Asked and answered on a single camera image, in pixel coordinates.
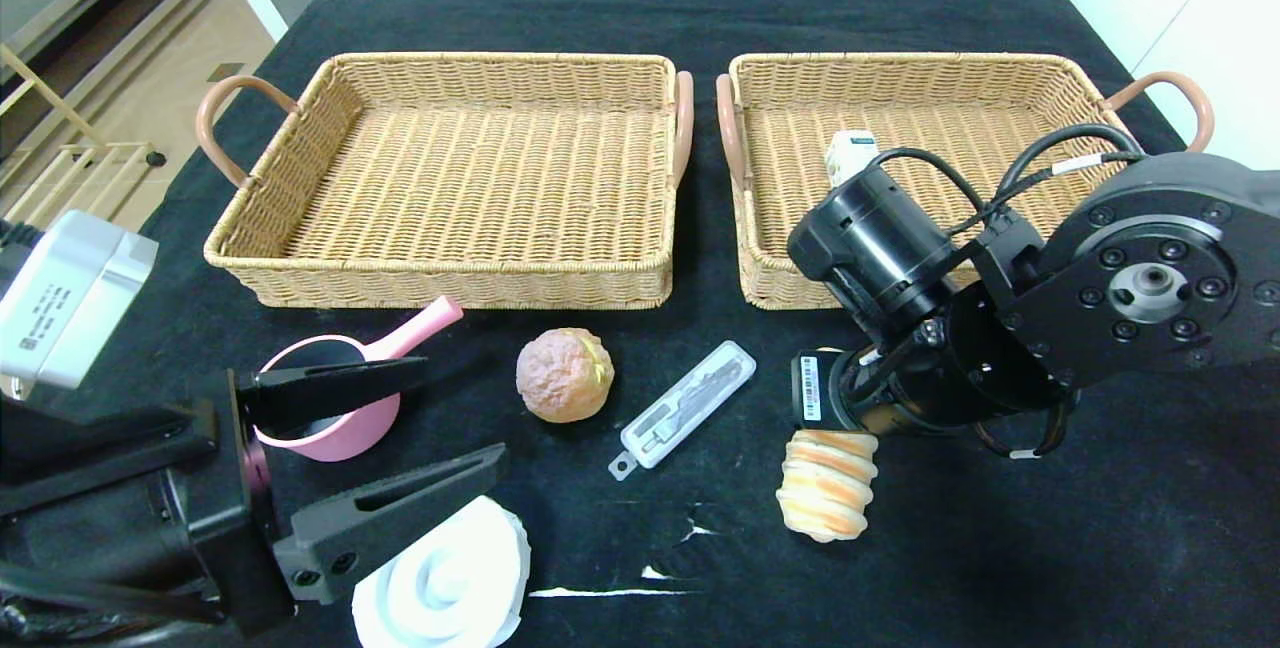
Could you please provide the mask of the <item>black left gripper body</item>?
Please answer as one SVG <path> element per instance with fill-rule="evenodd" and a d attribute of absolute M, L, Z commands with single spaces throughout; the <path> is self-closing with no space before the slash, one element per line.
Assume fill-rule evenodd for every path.
<path fill-rule="evenodd" d="M 294 615 L 229 377 L 179 402 L 3 409 L 3 635 L 252 636 Z"/>

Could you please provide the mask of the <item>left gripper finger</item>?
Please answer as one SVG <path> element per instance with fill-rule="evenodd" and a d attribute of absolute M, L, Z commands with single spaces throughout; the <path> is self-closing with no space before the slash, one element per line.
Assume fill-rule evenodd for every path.
<path fill-rule="evenodd" d="M 332 604 L 502 478 L 497 443 L 330 496 L 296 511 L 273 553 L 298 602 Z"/>
<path fill-rule="evenodd" d="M 428 379 L 429 359 L 402 357 L 253 373 L 236 380 L 236 398 L 251 425 L 288 437 L 344 417 Z"/>

